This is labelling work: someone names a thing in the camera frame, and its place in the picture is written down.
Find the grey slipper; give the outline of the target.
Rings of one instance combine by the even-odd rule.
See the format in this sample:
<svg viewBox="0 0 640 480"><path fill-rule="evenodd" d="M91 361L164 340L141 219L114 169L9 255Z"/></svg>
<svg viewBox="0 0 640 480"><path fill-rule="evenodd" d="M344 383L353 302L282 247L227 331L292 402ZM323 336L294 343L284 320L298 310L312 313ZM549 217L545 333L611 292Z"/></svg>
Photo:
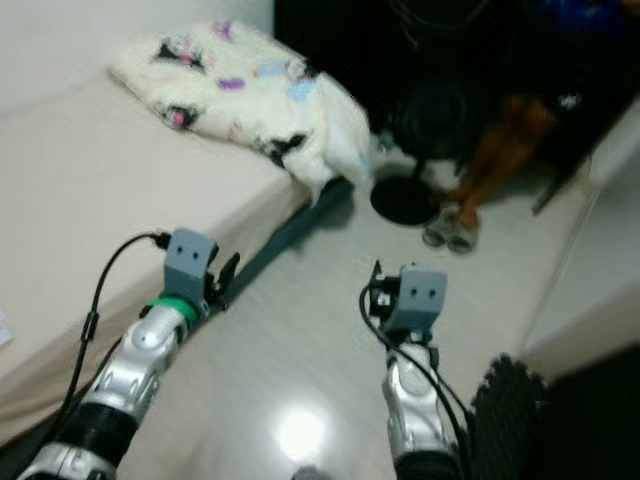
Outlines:
<svg viewBox="0 0 640 480"><path fill-rule="evenodd" d="M433 219L426 221L422 229L421 239L430 248L440 248L451 237L451 229L454 223L454 210L452 207L442 207Z"/></svg>
<svg viewBox="0 0 640 480"><path fill-rule="evenodd" d="M458 207L451 211L451 233L448 234L448 250L458 255L474 252L480 232L479 215L475 209Z"/></svg>

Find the black standing fan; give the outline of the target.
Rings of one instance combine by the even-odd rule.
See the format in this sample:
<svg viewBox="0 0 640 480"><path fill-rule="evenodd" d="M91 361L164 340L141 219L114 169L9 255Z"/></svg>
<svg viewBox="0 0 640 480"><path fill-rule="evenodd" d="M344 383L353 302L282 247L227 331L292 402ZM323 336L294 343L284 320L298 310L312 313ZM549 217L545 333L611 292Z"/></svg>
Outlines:
<svg viewBox="0 0 640 480"><path fill-rule="evenodd" d="M439 212L424 178L431 160L460 161L471 151L477 128L475 82L466 76L424 77L398 93L385 134L413 160L408 174L385 175L370 193L381 218L402 227L420 227Z"/></svg>

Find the cream sheeted mattress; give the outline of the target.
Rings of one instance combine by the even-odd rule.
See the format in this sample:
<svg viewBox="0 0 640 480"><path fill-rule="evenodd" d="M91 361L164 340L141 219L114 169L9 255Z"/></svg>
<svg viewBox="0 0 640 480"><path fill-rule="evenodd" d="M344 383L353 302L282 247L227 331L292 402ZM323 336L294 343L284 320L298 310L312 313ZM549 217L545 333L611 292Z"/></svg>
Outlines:
<svg viewBox="0 0 640 480"><path fill-rule="evenodd" d="M311 200L247 148L165 127L102 77L0 120L0 443L63 402L84 317L99 310L88 378L163 288L140 234L186 227L248 262Z"/></svg>

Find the seated person bare legs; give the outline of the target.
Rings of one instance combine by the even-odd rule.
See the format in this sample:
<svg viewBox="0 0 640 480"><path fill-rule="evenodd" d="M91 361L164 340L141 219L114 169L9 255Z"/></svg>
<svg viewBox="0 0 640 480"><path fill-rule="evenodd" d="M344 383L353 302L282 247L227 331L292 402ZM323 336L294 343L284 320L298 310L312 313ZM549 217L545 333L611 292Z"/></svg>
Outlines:
<svg viewBox="0 0 640 480"><path fill-rule="evenodd" d="M504 97L477 143L460 186L449 195L458 204L460 227L479 228L479 206L529 163L558 124L558 116L538 96L513 93Z"/></svg>

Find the black foam puzzle mat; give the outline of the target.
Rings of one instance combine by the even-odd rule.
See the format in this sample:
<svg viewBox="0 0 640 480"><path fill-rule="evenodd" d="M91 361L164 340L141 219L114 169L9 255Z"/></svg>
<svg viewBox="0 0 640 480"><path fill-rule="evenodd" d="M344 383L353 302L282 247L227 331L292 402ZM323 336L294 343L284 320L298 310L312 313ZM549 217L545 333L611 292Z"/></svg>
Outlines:
<svg viewBox="0 0 640 480"><path fill-rule="evenodd" d="M640 346L554 381L494 358L472 406L472 480L640 480Z"/></svg>

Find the cream cartoon print blanket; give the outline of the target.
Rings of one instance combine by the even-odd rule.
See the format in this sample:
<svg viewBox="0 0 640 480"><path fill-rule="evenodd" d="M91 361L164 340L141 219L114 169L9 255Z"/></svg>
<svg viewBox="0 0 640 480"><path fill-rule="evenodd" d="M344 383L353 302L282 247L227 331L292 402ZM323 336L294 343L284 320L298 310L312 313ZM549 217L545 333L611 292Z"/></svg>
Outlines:
<svg viewBox="0 0 640 480"><path fill-rule="evenodd" d="M210 20L125 46L108 72L168 127L250 148L319 197L372 179L364 106L337 79L238 20Z"/></svg>

